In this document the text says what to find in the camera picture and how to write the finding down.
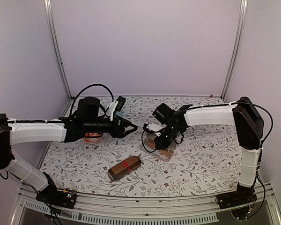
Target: wire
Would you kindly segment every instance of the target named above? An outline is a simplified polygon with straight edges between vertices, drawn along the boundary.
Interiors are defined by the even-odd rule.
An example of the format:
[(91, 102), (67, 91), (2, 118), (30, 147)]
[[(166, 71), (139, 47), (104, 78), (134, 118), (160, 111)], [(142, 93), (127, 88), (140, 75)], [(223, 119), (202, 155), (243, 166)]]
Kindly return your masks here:
[(6, 171), (6, 177), (3, 177), (2, 174), (1, 174), (1, 172), (0, 172), (0, 177), (1, 177), (2, 179), (4, 179), (4, 180), (7, 180), (7, 179), (8, 179), (8, 171)]
[(52, 219), (52, 222), (55, 224), (55, 225), (58, 225), (54, 220), (57, 219), (57, 221), (59, 222), (59, 225), (62, 225), (62, 222), (61, 220), (59, 219), (59, 217), (56, 215), (56, 212), (54, 212), (54, 207), (52, 207), (52, 205), (49, 205), (42, 197), (41, 195), (39, 194), (39, 192), (31, 185), (32, 189), (36, 192), (36, 194), (42, 199), (42, 202), (44, 202), (46, 204), (46, 206), (50, 209), (50, 214), (51, 214), (51, 217), (53, 217), (53, 214), (55, 216), (55, 218)]
[(113, 97), (113, 94), (112, 94), (111, 90), (110, 90), (108, 87), (106, 87), (104, 84), (101, 84), (101, 83), (94, 83), (94, 84), (91, 84), (91, 85), (85, 87), (84, 89), (82, 89), (82, 90), (78, 93), (78, 95), (76, 95), (76, 97), (75, 97), (74, 100), (73, 100), (71, 109), (70, 109), (69, 117), (72, 116), (72, 111), (73, 111), (73, 108), (74, 108), (74, 105), (75, 105), (75, 102), (76, 102), (77, 98), (78, 98), (86, 89), (91, 88), (91, 87), (94, 87), (94, 86), (100, 86), (100, 87), (103, 87), (103, 88), (105, 88), (106, 90), (108, 90), (108, 92), (109, 92), (110, 95), (111, 95), (112, 101), (114, 101), (114, 97)]
[(149, 153), (153, 153), (156, 151), (156, 149), (154, 149), (153, 151), (149, 151), (146, 147), (145, 147), (145, 143), (144, 143), (144, 140), (143, 140), (143, 137), (144, 137), (144, 133), (145, 133), (145, 130), (141, 133), (141, 143), (142, 143), (142, 146), (144, 147), (144, 149), (149, 152)]
[(8, 123), (63, 123), (61, 120), (11, 120)]
[(169, 123), (170, 123), (175, 117), (177, 117), (178, 115), (180, 115), (180, 114), (182, 114), (182, 113), (184, 113), (184, 112), (186, 112), (186, 111), (189, 111), (189, 110), (200, 109), (200, 108), (208, 108), (208, 107), (215, 107), (215, 106), (236, 105), (236, 104), (252, 105), (252, 106), (254, 106), (254, 107), (257, 107), (257, 108), (259, 108), (259, 109), (262, 109), (263, 111), (265, 111), (265, 112), (269, 115), (269, 117), (270, 117), (270, 119), (271, 119), (271, 127), (270, 127), (270, 129), (269, 129), (267, 135), (265, 136), (265, 138), (261, 141), (260, 147), (262, 147), (264, 141), (268, 138), (268, 136), (269, 136), (270, 133), (272, 132), (272, 129), (273, 129), (273, 126), (274, 126), (274, 120), (273, 120), (272, 115), (270, 114), (270, 112), (269, 112), (267, 109), (265, 109), (264, 107), (259, 106), (259, 105), (257, 105), (257, 104), (248, 103), (248, 102), (239, 102), (239, 101), (236, 101), (236, 102), (233, 102), (233, 103), (218, 104), (218, 105), (200, 105), (200, 106), (196, 106), (196, 107), (192, 107), (192, 108), (188, 108), (188, 109), (184, 109), (184, 110), (179, 111), (178, 113), (176, 113), (176, 114), (170, 119)]
[(251, 217), (255, 216), (255, 215), (259, 212), (259, 210), (262, 208), (262, 206), (263, 206), (263, 204), (264, 204), (264, 202), (265, 202), (265, 200), (266, 200), (266, 187), (265, 187), (264, 184), (262, 183), (262, 181), (261, 181), (261, 179), (260, 179), (258, 173), (257, 173), (257, 179), (258, 179), (258, 181), (260, 182), (260, 184), (261, 184), (262, 187), (263, 187), (263, 200), (262, 200), (262, 203), (261, 203), (260, 207), (254, 212), (254, 214), (250, 214), (250, 215), (248, 216), (248, 218), (251, 218)]
[(181, 139), (180, 139), (180, 142), (177, 142), (175, 139), (174, 139), (174, 142), (175, 142), (175, 144), (177, 144), (177, 145), (179, 145), (179, 144), (181, 144), (182, 142), (183, 142), (183, 139), (184, 139), (184, 134), (182, 133), (182, 132), (180, 132), (180, 134), (181, 134)]

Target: patterned table surface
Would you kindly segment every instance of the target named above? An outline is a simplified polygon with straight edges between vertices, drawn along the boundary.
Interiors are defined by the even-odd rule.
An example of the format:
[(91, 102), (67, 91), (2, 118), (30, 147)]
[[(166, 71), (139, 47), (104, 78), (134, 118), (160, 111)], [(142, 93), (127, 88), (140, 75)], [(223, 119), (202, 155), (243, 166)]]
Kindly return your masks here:
[[(110, 97), (101, 97), (107, 105)], [(234, 127), (204, 125), (189, 128), (169, 162), (140, 150), (144, 123), (158, 123), (152, 116), (161, 103), (177, 109), (186, 104), (219, 104), (220, 98), (126, 97), (123, 117), (139, 129), (123, 139), (104, 134), (98, 144), (83, 140), (53, 142), (41, 167), (59, 188), (82, 193), (128, 197), (174, 197), (202, 195), (236, 189), (241, 169), (241, 152)], [(120, 181), (112, 182), (107, 171), (129, 156), (142, 165)]]

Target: metal track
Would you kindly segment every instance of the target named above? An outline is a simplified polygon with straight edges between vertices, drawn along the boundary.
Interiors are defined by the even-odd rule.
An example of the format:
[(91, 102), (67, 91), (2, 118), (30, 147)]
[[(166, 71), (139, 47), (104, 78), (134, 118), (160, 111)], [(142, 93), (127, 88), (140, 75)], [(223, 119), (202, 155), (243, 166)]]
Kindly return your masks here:
[(61, 59), (61, 54), (60, 54), (60, 51), (59, 51), (59, 45), (58, 45), (58, 42), (57, 42), (57, 35), (56, 35), (56, 30), (55, 30), (55, 25), (54, 25), (54, 20), (53, 20), (51, 0), (44, 0), (44, 4), (45, 4), (45, 11), (46, 11), (46, 17), (47, 17), (49, 32), (50, 32), (50, 35), (51, 35), (51, 40), (52, 40), (52, 44), (53, 44), (53, 48), (54, 48), (54, 52), (55, 52), (55, 58), (56, 58), (57, 65), (58, 65), (58, 68), (59, 68), (59, 74), (60, 74), (60, 77), (61, 77), (63, 87), (65, 89), (67, 98), (70, 100), (72, 98), (72, 94), (71, 94), (71, 91), (70, 91), (70, 86), (69, 86), (69, 83), (67, 81), (65, 69), (64, 69), (62, 59)]
[[(40, 202), (35, 202), (31, 200), (25, 201), (25, 207), (50, 215), (50, 209)], [(170, 218), (170, 219), (132, 219), (132, 218), (112, 218), (112, 217), (100, 217), (93, 216), (84, 212), (73, 212), (72, 215), (60, 215), (61, 218), (81, 221), (92, 225), (199, 225), (199, 224), (209, 224), (217, 222), (216, 213), (205, 214), (201, 216), (194, 217), (184, 217), (184, 218)]]
[[(266, 198), (274, 197), (270, 183), (266, 183)], [(255, 187), (257, 202), (263, 199), (263, 188), (261, 185)], [(19, 196), (43, 206), (45, 204), (35, 200), (36, 194), (28, 185), (22, 185)], [(77, 194), (77, 202), (73, 210), (62, 208), (61, 216), (72, 218), (76, 213), (96, 216), (101, 218), (126, 218), (126, 219), (163, 219), (188, 218), (202, 216), (205, 214), (217, 213), (220, 210), (215, 203), (217, 194), (183, 196), (183, 197), (162, 197), (162, 198), (133, 198), (115, 197), (103, 195)]]
[(222, 89), (222, 94), (221, 94), (221, 98), (223, 99), (223, 101), (226, 100), (227, 93), (228, 93), (229, 86), (230, 86), (231, 79), (232, 79), (232, 75), (233, 75), (233, 71), (234, 71), (234, 67), (235, 67), (235, 62), (237, 59), (239, 45), (240, 45), (240, 41), (242, 38), (243, 30), (244, 30), (244, 22), (245, 22), (245, 15), (247, 12), (247, 4), (248, 4), (248, 0), (242, 0), (241, 4), (240, 4), (237, 34), (236, 34), (236, 38), (235, 38), (235, 42), (234, 42), (234, 48), (233, 48), (229, 68), (227, 71), (227, 76), (226, 76), (224, 87)]

